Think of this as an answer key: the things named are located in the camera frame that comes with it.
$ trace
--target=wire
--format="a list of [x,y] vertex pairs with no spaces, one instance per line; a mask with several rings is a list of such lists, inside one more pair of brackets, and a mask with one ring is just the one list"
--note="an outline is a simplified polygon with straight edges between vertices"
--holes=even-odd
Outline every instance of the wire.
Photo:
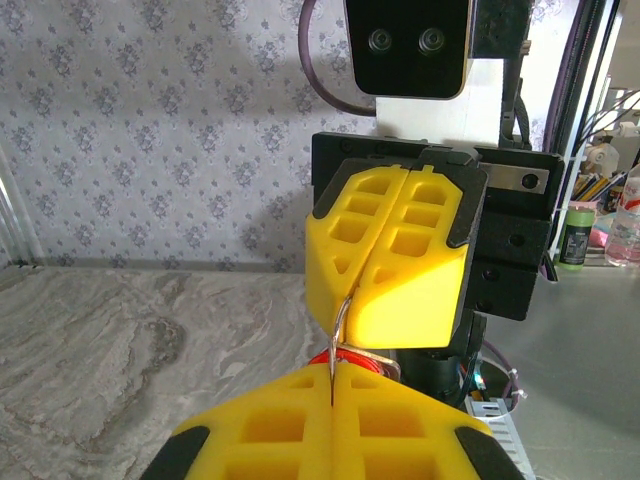
[[545,278],[550,282],[557,283],[558,282],[558,272],[556,272],[556,267],[553,265],[551,261],[551,256],[549,255],[549,251],[545,251],[542,256],[542,266],[544,267]]
[[510,380],[502,392],[502,398],[508,398],[509,392],[511,392],[511,410],[513,410],[516,408],[520,397],[524,396],[524,391],[520,388],[520,383],[518,382],[518,372],[511,366],[506,357],[500,353],[500,350],[498,350],[491,342],[484,340],[482,345],[498,359],[502,364],[502,367],[504,367],[505,373],[509,376]]
[[640,98],[638,98],[638,100],[633,102],[633,105],[631,105],[629,108],[627,108],[624,112],[622,112],[620,115],[618,115],[615,119],[613,119],[609,123],[607,123],[604,127],[602,127],[599,130],[596,130],[595,132],[591,132],[591,133],[587,134],[586,136],[582,137],[578,141],[578,148],[580,148],[582,146],[582,144],[589,139],[589,137],[593,137],[594,135],[597,135],[598,133],[602,133],[605,130],[607,130],[611,125],[616,124],[618,121],[620,121],[620,119],[625,117],[631,110],[633,110],[638,103],[640,103]]
[[520,96],[520,94],[518,94],[518,96],[516,97],[513,111],[516,114],[518,126],[520,127],[522,145],[528,148],[531,146],[531,123],[529,121],[527,107],[524,104],[524,100],[522,99],[522,96]]
[[585,130],[587,130],[587,126],[589,125],[589,122],[591,122],[591,125],[589,126],[589,130],[593,129],[598,122],[600,122],[608,113],[611,113],[615,110],[618,109],[618,107],[620,107],[620,105],[622,105],[624,102],[626,102],[627,100],[629,100],[631,97],[633,97],[634,95],[637,95],[638,93],[640,93],[640,90],[631,90],[630,92],[625,93],[622,97],[620,97],[619,99],[617,99],[614,104],[610,107],[610,108],[606,108],[606,109],[602,109],[597,111],[596,113],[594,113],[593,115],[591,115],[589,117],[589,119],[585,122],[585,128],[582,130],[582,134],[584,134]]
[[313,68],[311,53],[309,51],[309,26],[311,25],[311,15],[313,14],[313,7],[315,4],[316,0],[304,0],[302,3],[302,10],[300,11],[300,22],[298,23],[298,54],[300,55],[302,71],[307,76],[309,84],[311,84],[316,93],[332,107],[353,115],[375,117],[375,108],[352,105],[344,100],[340,100],[324,88],[324,85],[320,82],[320,79]]
[[460,387],[460,393],[458,394],[458,398],[454,405],[456,408],[459,408],[464,403],[467,395],[469,395],[469,390],[471,389],[471,380],[473,380],[473,372],[476,369],[476,361],[478,360],[478,352],[475,352],[471,355],[469,359],[469,363],[467,364],[467,373],[464,376],[464,380],[462,381],[462,386]]

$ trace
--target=wallpaper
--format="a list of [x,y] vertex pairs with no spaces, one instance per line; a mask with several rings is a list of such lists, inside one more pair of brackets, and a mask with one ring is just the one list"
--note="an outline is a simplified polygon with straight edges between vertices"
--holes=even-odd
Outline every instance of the wallpaper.
[[[545,49],[555,39],[532,51],[539,62],[559,62],[573,13],[548,26],[568,3],[536,3],[534,45],[536,31]],[[0,147],[41,260],[301,271],[311,135],[371,134],[375,121],[308,85],[300,5],[0,0]],[[325,84],[372,104],[352,80],[341,1],[318,2],[311,38]],[[529,83],[548,93],[528,104],[534,142],[555,75]]]

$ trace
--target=marble countertop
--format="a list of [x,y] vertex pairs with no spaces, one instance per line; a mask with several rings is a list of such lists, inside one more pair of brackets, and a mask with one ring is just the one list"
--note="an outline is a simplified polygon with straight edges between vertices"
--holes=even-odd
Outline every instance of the marble countertop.
[[[326,345],[301,275],[0,272],[0,478],[137,479],[190,416]],[[637,478],[640,272],[538,281],[487,336],[529,397],[514,421],[543,480]]]
[[326,344],[303,277],[0,274],[0,478],[137,479],[190,416]]

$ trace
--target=purple cable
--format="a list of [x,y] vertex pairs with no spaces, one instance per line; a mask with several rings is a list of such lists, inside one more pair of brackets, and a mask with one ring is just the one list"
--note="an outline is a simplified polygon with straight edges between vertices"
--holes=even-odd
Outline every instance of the purple cable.
[[353,115],[375,117],[375,108],[360,107],[340,100],[324,88],[318,75],[316,75],[313,62],[311,61],[311,53],[309,52],[309,25],[311,24],[311,15],[313,14],[315,4],[316,0],[304,0],[302,10],[300,11],[300,22],[298,23],[298,53],[300,55],[300,63],[302,63],[302,71],[307,76],[309,84],[311,84],[316,93],[329,105]]
[[[509,397],[509,391],[511,390],[512,387],[515,389],[516,392],[519,392],[520,391],[520,384],[518,383],[518,379],[517,379],[516,375],[512,373],[513,372],[513,367],[511,366],[509,361],[506,359],[506,357],[504,355],[502,355],[500,350],[498,350],[495,347],[495,345],[493,345],[488,340],[483,340],[482,344],[487,348],[487,350],[489,350],[491,353],[493,353],[493,355],[498,359],[498,361],[502,364],[504,369],[509,374],[509,382],[507,383],[507,386],[504,388],[504,391],[502,392],[502,398],[508,398]],[[519,398],[520,398],[520,394],[519,393],[517,393],[516,395],[513,395],[513,405],[511,406],[511,410],[516,408],[516,405],[518,404]]]

